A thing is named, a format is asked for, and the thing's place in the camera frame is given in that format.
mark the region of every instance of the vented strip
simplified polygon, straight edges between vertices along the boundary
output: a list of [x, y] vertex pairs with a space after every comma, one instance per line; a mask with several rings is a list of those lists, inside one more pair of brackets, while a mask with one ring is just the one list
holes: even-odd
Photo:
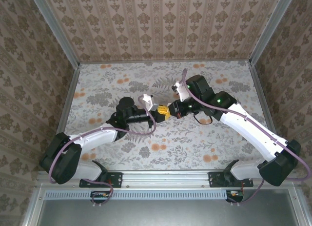
[[[48, 190], [45, 200], [89, 200], [90, 190]], [[116, 200], [227, 199], [226, 190], [114, 190]]]

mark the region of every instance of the floral tabletop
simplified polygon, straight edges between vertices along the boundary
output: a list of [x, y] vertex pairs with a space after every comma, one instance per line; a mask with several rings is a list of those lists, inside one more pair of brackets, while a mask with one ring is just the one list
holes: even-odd
[[[203, 75], [215, 93], [226, 91], [260, 123], [266, 124], [247, 61], [155, 62], [80, 65], [80, 76], [66, 126], [66, 134], [94, 129], [110, 118], [122, 97], [154, 95], [159, 104], [178, 99], [171, 86], [181, 79]], [[201, 123], [210, 119], [197, 115]], [[147, 132], [147, 123], [130, 129]], [[101, 145], [81, 156], [97, 160], [109, 170], [213, 169], [225, 168], [233, 159], [261, 157], [236, 131], [213, 120], [200, 125], [188, 115], [170, 117], [157, 125], [151, 136], [126, 135], [117, 142]]]

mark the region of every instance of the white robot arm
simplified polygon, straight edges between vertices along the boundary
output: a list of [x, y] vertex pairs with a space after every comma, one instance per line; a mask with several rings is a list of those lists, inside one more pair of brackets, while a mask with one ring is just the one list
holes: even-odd
[[82, 161], [81, 156], [84, 153], [99, 145], [117, 141], [127, 132], [149, 135], [155, 130], [154, 126], [153, 130], [146, 134], [136, 133], [129, 131], [130, 123], [146, 121], [151, 128], [152, 124], [169, 118], [168, 107], [156, 104], [152, 96], [144, 94], [142, 100], [145, 102], [144, 109], [138, 109], [130, 97], [120, 99], [116, 112], [110, 119], [91, 131], [70, 136], [64, 133], [57, 134], [44, 153], [40, 166], [49, 174], [51, 173], [51, 178], [58, 184], [63, 184], [70, 179], [98, 180], [107, 170], [96, 161]]
[[[230, 179], [263, 178], [270, 184], [279, 186], [296, 167], [298, 160], [277, 144], [283, 144], [296, 155], [300, 153], [300, 144], [296, 140], [288, 142], [272, 133], [249, 115], [228, 93], [215, 94], [203, 76], [193, 76], [185, 83], [187, 89], [181, 82], [176, 82], [172, 87], [174, 92], [180, 96], [180, 100], [169, 105], [171, 115], [179, 119], [190, 113], [197, 114], [203, 111], [207, 116], [214, 117], [240, 133], [263, 157], [258, 160], [233, 161], [226, 168], [226, 170], [230, 170], [230, 173], [224, 173], [224, 175], [228, 175], [225, 179], [230, 181]], [[211, 107], [203, 106], [203, 103], [199, 103], [198, 100]]]

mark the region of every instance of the purple cable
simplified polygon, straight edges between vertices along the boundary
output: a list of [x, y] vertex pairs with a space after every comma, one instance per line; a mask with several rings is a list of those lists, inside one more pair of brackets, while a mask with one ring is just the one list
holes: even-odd
[[70, 140], [68, 143], [66, 143], [62, 149], [60, 149], [60, 151], [58, 152], [58, 154], [56, 155], [56, 157], [54, 158], [52, 164], [51, 164], [51, 167], [50, 167], [50, 170], [49, 170], [49, 181], [51, 184], [56, 184], [55, 181], [52, 180], [52, 172], [53, 172], [53, 169], [54, 169], [54, 166], [56, 164], [56, 162], [58, 161], [60, 155], [63, 153], [63, 151], [73, 142], [79, 140], [80, 138], [83, 138], [83, 137], [86, 137], [92, 133], [95, 133], [95, 132], [99, 132], [99, 131], [104, 131], [104, 130], [116, 130], [116, 131], [120, 131], [120, 132], [127, 132], [129, 134], [133, 134], [133, 135], [140, 135], [140, 136], [148, 136], [148, 135], [151, 135], [155, 132], [156, 130], [156, 121], [155, 119], [153, 118], [152, 114], [147, 110], [145, 104], [143, 104], [141, 102], [141, 99], [143, 98], [143, 95], [139, 96], [138, 98], [138, 101], [139, 103], [143, 106], [144, 110], [146, 111], [146, 113], [149, 115], [149, 117], [151, 118], [151, 120], [153, 121], [153, 129], [152, 131], [148, 132], [148, 133], [139, 133], [139, 132], [133, 132], [133, 131], [128, 131], [128, 130], [125, 130], [125, 129], [121, 129], [121, 128], [116, 128], [116, 127], [100, 127], [100, 128], [97, 128], [97, 129], [94, 129], [94, 130], [91, 130], [79, 137], [76, 137], [76, 138], [73, 138], [72, 140]]
[[[102, 205], [105, 204], [105, 203], [107, 203], [108, 200], [110, 200], [110, 198], [112, 197], [112, 195], [113, 195], [113, 193], [114, 193], [114, 188], [113, 188], [113, 186], [112, 186], [111, 184], [105, 183], [105, 182], [90, 181], [90, 180], [88, 180], [88, 179], [83, 179], [83, 180], [86, 181], [86, 182], [92, 183], [92, 184], [106, 185], [106, 186], [108, 186], [108, 187], [111, 189], [111, 192], [110, 192], [110, 194], [108, 195], [107, 199], [106, 199], [104, 202], [101, 203]], [[92, 201], [93, 204], [96, 204], [96, 203], [94, 202], [94, 196], [97, 195], [97, 194], [99, 194], [99, 193], [101, 193], [101, 192], [94, 192], [94, 193], [93, 193], [92, 199], [91, 199], [91, 201]]]
[[286, 150], [288, 153], [290, 153], [293, 157], [295, 157], [299, 162], [301, 162], [303, 164], [303, 166], [307, 169], [307, 176], [304, 177], [304, 178], [286, 178], [286, 180], [289, 180], [289, 181], [305, 181], [307, 179], [309, 179], [312, 175], [311, 173], [311, 169], [309, 168], [309, 166], [306, 164], [305, 161], [303, 161], [303, 159], [301, 159], [298, 155], [296, 155], [295, 153], [293, 153], [290, 149], [288, 149], [286, 146], [284, 146], [281, 142], [277, 141], [277, 139], [275, 139], [270, 133], [268, 133], [266, 130], [264, 130], [261, 126], [259, 126], [257, 123], [255, 123], [253, 120], [251, 120], [250, 118], [246, 118], [245, 115], [239, 113], [239, 112], [236, 112], [234, 110], [228, 110], [228, 109], [224, 109], [224, 108], [221, 108], [221, 107], [217, 107], [217, 106], [213, 106], [213, 105], [209, 105], [207, 103], [204, 103], [202, 102], [200, 99], [198, 99], [197, 97], [195, 97], [195, 95], [189, 90], [189, 88], [187, 87], [187, 84], [186, 84], [186, 74], [187, 74], [187, 69], [185, 68], [183, 70], [183, 73], [182, 73], [182, 80], [183, 80], [183, 84], [184, 84], [184, 87], [186, 88], [187, 92], [189, 93], [189, 95], [194, 98], [194, 100], [196, 100], [197, 102], [199, 102], [200, 104], [208, 107], [208, 108], [211, 108], [211, 109], [215, 109], [215, 110], [221, 110], [221, 111], [225, 111], [225, 112], [230, 112], [230, 113], [233, 113], [233, 114], [236, 114], [236, 115], [239, 115], [240, 117], [243, 117], [245, 120], [251, 122], [256, 128], [258, 128], [261, 132], [263, 132], [265, 135], [267, 135], [272, 141], [274, 141], [276, 144], [278, 144], [280, 147], [282, 147], [284, 150]]

